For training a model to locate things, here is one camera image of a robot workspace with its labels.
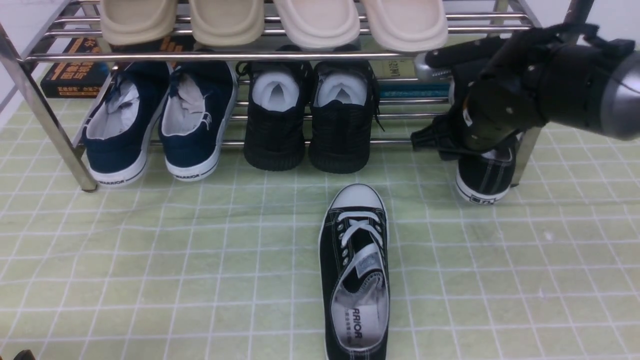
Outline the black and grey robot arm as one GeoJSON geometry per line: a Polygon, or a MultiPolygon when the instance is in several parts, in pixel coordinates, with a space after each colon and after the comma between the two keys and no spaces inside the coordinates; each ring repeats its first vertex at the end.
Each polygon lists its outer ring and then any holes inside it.
{"type": "Polygon", "coordinates": [[[519,134],[548,123],[635,141],[636,43],[606,40],[598,31],[592,23],[559,23],[427,52],[430,71],[450,71],[454,102],[411,134],[413,149],[455,160],[510,148],[519,134]]]}

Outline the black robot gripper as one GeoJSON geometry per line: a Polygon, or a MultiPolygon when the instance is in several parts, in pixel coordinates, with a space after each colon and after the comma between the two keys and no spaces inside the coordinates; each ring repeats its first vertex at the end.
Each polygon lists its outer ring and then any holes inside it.
{"type": "Polygon", "coordinates": [[[427,127],[412,132],[414,151],[436,151],[444,162],[486,153],[536,125],[522,86],[531,50],[549,43],[546,30],[521,30],[509,38],[487,37],[427,51],[426,75],[454,80],[454,103],[427,127]]]}

